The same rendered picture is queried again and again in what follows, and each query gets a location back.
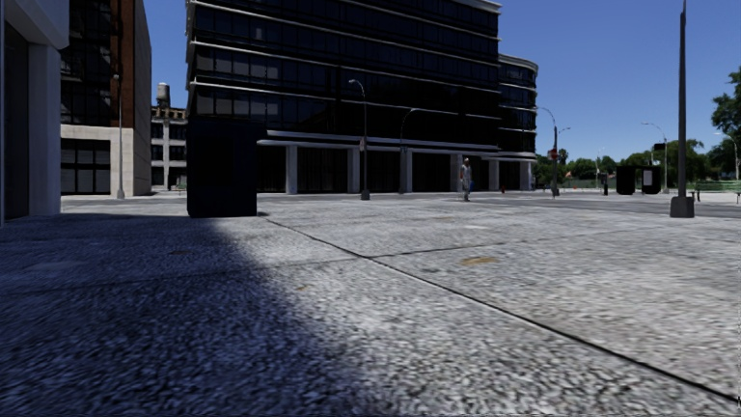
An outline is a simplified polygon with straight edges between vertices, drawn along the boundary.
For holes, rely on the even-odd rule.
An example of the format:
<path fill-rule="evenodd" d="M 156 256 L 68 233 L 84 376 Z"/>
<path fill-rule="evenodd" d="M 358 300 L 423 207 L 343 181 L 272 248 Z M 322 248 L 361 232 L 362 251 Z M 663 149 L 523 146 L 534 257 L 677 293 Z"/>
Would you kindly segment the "dark glass building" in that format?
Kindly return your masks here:
<path fill-rule="evenodd" d="M 186 0 L 188 113 L 264 126 L 257 189 L 453 191 L 535 182 L 537 65 L 499 49 L 488 0 Z"/>

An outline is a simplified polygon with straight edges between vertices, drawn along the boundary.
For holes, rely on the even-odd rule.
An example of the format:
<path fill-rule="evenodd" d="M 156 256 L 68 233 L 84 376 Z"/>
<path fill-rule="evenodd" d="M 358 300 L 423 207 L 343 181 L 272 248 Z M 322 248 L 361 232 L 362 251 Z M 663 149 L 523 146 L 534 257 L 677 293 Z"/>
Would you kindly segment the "dark box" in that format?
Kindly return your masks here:
<path fill-rule="evenodd" d="M 187 212 L 193 218 L 257 214 L 257 143 L 263 125 L 196 117 L 187 130 Z"/>

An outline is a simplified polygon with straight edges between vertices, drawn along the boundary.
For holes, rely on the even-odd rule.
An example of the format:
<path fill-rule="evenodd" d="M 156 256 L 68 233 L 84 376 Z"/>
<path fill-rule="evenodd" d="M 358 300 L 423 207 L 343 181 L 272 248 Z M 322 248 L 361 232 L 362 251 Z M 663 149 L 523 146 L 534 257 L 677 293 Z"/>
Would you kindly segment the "traffic light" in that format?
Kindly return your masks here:
<path fill-rule="evenodd" d="M 551 117 L 551 120 L 553 123 L 554 142 L 553 142 L 553 148 L 549 151 L 549 155 L 553 162 L 551 192 L 552 192 L 552 197 L 556 198 L 560 195 L 560 191 L 558 187 L 558 165 L 559 165 L 559 157 L 560 157 L 559 148 L 558 148 L 559 133 L 566 131 L 566 130 L 570 130 L 571 127 L 567 126 L 564 129 L 559 129 L 556 124 L 555 116 L 549 109 L 547 109 L 544 106 L 538 106 L 536 109 L 538 111 L 544 111 L 545 113 L 547 113 Z"/>

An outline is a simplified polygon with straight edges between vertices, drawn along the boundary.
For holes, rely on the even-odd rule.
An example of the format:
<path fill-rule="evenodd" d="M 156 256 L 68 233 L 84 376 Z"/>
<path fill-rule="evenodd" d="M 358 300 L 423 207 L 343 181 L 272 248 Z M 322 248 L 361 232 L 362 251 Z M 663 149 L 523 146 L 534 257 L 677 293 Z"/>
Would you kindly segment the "grey building with roof tank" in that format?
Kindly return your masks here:
<path fill-rule="evenodd" d="M 187 111 L 171 105 L 170 86 L 160 82 L 151 108 L 151 186 L 184 189 L 187 183 Z"/>

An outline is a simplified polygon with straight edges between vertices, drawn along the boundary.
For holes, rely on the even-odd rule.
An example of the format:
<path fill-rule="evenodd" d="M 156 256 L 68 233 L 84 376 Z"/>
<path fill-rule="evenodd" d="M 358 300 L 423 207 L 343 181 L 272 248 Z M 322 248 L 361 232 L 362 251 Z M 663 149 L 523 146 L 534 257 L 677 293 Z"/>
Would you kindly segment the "black bus shelter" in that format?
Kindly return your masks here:
<path fill-rule="evenodd" d="M 640 185 L 644 194 L 655 195 L 662 192 L 663 183 L 659 166 L 618 166 L 616 172 L 617 194 L 632 195 Z"/>

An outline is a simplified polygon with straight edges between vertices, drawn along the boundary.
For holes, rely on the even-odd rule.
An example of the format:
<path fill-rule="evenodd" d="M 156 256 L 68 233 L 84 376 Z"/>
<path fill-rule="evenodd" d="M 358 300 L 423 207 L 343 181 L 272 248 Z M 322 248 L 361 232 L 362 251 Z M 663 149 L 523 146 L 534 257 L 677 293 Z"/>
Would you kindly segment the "red brick building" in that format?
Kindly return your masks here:
<path fill-rule="evenodd" d="M 61 52 L 61 192 L 118 189 L 122 76 L 125 196 L 151 190 L 151 41 L 144 0 L 69 0 L 69 46 Z"/>

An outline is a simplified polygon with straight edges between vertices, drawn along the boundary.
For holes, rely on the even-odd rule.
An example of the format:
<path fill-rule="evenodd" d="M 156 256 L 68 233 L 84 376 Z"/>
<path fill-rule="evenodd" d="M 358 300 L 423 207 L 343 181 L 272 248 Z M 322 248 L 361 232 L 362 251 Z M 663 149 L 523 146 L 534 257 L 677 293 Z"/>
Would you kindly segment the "trees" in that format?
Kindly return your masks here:
<path fill-rule="evenodd" d="M 564 106 L 548 108 L 559 129 L 558 180 L 566 186 L 594 184 L 599 179 L 614 181 L 618 166 L 659 166 L 664 182 L 663 139 L 658 129 L 641 121 L 659 125 L 668 140 L 668 185 L 677 186 L 678 108 L 676 80 L 658 86 L 641 87 L 637 93 L 619 93 L 616 88 L 591 92 L 587 98 Z M 696 75 L 687 77 L 687 156 L 688 183 L 698 180 L 735 177 L 733 144 L 738 144 L 741 174 L 741 68 L 725 77 L 702 82 Z M 553 146 L 551 117 L 541 112 L 537 117 L 537 181 L 550 180 L 547 156 Z"/>

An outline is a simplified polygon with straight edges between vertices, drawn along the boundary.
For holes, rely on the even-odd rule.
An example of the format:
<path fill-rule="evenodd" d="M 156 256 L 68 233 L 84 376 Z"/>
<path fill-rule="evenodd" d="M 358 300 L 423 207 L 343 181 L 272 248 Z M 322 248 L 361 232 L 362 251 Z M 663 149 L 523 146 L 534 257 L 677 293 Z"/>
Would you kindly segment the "green bench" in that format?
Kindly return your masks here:
<path fill-rule="evenodd" d="M 741 203 L 741 180 L 712 181 L 698 180 L 691 187 L 693 196 L 699 201 L 701 193 L 731 193 L 736 197 L 736 203 Z"/>

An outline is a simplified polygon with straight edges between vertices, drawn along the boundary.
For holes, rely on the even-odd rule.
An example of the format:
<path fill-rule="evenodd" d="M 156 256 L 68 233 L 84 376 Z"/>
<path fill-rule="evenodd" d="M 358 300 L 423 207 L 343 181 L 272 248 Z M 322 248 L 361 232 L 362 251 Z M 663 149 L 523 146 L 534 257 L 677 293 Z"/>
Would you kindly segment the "pale concrete building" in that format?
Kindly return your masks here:
<path fill-rule="evenodd" d="M 0 0 L 0 227 L 61 205 L 69 0 Z"/>

